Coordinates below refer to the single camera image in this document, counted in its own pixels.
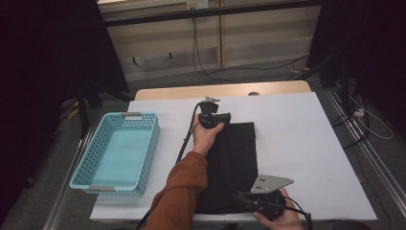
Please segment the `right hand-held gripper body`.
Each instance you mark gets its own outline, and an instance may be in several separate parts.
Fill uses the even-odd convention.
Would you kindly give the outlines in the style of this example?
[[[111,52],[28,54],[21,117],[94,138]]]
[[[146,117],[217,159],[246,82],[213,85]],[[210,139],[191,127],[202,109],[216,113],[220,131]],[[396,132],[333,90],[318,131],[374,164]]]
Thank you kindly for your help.
[[[252,210],[261,213],[269,220],[280,217],[286,205],[280,188],[293,182],[292,178],[260,174],[247,193],[248,198],[253,201]]]

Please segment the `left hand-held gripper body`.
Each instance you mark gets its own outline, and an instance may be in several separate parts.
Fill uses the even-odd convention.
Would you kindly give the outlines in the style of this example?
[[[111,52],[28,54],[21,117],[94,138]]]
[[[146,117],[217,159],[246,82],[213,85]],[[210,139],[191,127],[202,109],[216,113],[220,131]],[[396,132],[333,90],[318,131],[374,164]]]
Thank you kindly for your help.
[[[219,99],[206,97],[200,104],[199,123],[206,129],[216,127],[223,122],[220,115],[217,114]]]

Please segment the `black tank top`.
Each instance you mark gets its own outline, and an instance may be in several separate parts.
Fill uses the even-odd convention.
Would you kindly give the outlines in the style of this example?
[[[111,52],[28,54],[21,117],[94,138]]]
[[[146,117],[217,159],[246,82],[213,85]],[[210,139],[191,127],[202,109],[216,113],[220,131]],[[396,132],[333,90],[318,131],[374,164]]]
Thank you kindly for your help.
[[[197,214],[238,214],[246,211],[236,198],[249,192],[258,176],[253,123],[229,124],[220,131],[206,156],[208,185],[200,194]]]

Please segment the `light blue plastic basket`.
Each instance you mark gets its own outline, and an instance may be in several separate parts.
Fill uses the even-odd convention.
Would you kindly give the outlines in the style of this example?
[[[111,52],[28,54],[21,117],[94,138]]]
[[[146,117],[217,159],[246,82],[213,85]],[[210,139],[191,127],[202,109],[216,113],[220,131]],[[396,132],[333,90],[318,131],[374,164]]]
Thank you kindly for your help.
[[[103,115],[71,181],[87,194],[142,196],[147,187],[160,127],[154,113]]]

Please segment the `person's left hand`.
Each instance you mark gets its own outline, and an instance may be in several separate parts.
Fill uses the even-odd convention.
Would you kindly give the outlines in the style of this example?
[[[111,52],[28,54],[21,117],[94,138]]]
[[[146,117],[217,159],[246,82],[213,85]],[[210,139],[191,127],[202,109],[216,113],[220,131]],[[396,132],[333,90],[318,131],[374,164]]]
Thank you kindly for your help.
[[[216,135],[224,128],[224,124],[220,123],[214,128],[206,129],[199,122],[193,126],[192,137],[193,147],[192,150],[203,156],[206,156],[209,149],[214,144]]]

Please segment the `person's right hand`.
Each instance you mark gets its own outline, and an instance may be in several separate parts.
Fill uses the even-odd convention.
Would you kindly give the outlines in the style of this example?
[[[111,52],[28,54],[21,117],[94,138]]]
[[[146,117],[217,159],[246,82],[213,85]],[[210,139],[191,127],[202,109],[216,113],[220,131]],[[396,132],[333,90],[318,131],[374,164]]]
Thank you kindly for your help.
[[[269,220],[258,212],[254,212],[253,217],[268,230],[304,230],[299,215],[293,211],[284,211],[276,220]]]

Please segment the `wooden table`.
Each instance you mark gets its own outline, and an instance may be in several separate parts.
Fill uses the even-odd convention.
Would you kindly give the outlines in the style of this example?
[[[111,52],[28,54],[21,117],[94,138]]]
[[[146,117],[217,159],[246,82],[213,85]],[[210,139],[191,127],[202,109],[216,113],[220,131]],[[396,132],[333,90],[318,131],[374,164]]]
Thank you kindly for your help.
[[[309,84],[304,80],[231,83],[219,85],[181,86],[141,89],[135,95],[136,101],[189,99],[205,97],[248,96],[250,92],[260,95],[307,93]]]

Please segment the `beige panelled cabinet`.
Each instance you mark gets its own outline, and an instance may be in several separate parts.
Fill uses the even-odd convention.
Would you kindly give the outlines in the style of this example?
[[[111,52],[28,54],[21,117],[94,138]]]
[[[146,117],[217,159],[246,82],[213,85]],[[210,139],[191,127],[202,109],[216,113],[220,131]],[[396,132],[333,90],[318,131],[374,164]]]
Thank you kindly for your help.
[[[128,81],[252,63],[309,51],[319,7],[180,19],[108,30]]]

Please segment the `black horizontal bar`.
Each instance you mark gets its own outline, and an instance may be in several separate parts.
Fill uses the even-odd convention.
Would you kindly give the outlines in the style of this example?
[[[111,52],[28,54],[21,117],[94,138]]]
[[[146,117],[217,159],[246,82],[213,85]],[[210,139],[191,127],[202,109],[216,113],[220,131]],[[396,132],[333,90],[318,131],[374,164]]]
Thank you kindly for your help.
[[[261,3],[253,5],[219,7],[204,10],[165,12],[142,16],[126,16],[113,19],[104,19],[103,25],[105,27],[117,27],[117,26],[145,24],[180,19],[192,19],[199,17],[219,16],[237,13],[296,9],[303,7],[322,6],[326,1],[327,0],[281,0],[272,3]]]

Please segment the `black stand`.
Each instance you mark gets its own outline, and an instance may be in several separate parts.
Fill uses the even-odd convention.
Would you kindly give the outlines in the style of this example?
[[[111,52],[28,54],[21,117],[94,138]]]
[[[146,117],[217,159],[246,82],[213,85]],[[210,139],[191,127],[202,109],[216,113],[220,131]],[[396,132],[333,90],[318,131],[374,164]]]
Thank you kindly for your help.
[[[341,106],[346,114],[350,114],[348,66],[343,61],[342,54],[339,51],[332,52],[308,71],[297,77],[297,81],[305,81],[315,74],[320,75],[321,85],[325,88],[339,84]]]
[[[89,130],[89,121],[87,117],[86,103],[89,103],[92,107],[100,108],[103,105],[103,100],[99,95],[100,92],[106,93],[116,99],[123,102],[130,102],[132,98],[119,92],[113,90],[101,83],[94,80],[83,80],[76,88],[77,91],[77,102],[79,108],[79,118],[81,125],[80,138],[83,138],[87,131]]]

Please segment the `black curtain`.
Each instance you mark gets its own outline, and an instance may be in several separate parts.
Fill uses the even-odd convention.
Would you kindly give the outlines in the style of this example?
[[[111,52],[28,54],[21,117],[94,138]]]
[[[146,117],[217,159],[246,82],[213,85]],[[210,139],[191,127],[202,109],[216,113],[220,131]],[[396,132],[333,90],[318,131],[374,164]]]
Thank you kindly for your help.
[[[42,161],[61,104],[127,91],[99,0],[0,0],[0,224]]]
[[[328,0],[307,66],[332,54],[347,64],[390,124],[406,134],[406,0]]]

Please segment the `white wall outlet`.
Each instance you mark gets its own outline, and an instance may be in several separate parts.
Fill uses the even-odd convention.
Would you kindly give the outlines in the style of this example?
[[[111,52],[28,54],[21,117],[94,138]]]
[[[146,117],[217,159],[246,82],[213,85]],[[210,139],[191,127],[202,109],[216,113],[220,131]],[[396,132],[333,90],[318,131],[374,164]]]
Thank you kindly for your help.
[[[188,10],[204,10],[208,9],[209,0],[189,0],[186,3],[186,7]]]

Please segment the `metal floor rail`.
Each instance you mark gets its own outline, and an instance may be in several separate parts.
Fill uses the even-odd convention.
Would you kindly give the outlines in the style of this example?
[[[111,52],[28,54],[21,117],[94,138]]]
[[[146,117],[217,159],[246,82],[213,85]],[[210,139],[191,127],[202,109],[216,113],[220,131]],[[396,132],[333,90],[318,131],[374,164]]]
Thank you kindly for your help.
[[[378,176],[386,191],[391,196],[397,209],[402,216],[406,218],[406,190],[398,183],[387,165],[379,156],[378,151],[368,140],[372,134],[375,135],[375,132],[373,132],[369,127],[369,117],[373,116],[375,120],[377,120],[377,117],[353,97],[350,97],[350,103],[355,106],[355,109],[363,109],[364,116],[355,117],[353,114],[348,115],[341,106],[341,100],[339,99],[339,95],[336,90],[327,89],[326,93],[339,114],[340,122],[337,123],[337,126],[345,126],[346,130],[352,137],[351,142],[349,144],[345,144],[343,149],[355,150],[356,148],[359,148],[363,152],[364,156],[369,162],[369,165],[373,168],[375,174]]]
[[[69,201],[70,194],[72,189],[70,188],[70,180],[72,175],[74,174],[81,157],[84,154],[84,149],[88,146],[91,137],[94,133],[94,126],[91,125],[87,128],[86,131],[83,131],[80,134],[80,139],[78,146],[76,147],[76,151],[73,157],[72,162],[69,165],[68,171],[64,176],[64,180],[62,185],[57,193],[56,199],[52,205],[51,211],[46,218],[46,221],[42,227],[42,230],[57,230],[61,219],[63,217],[63,213],[65,211],[66,205]]]

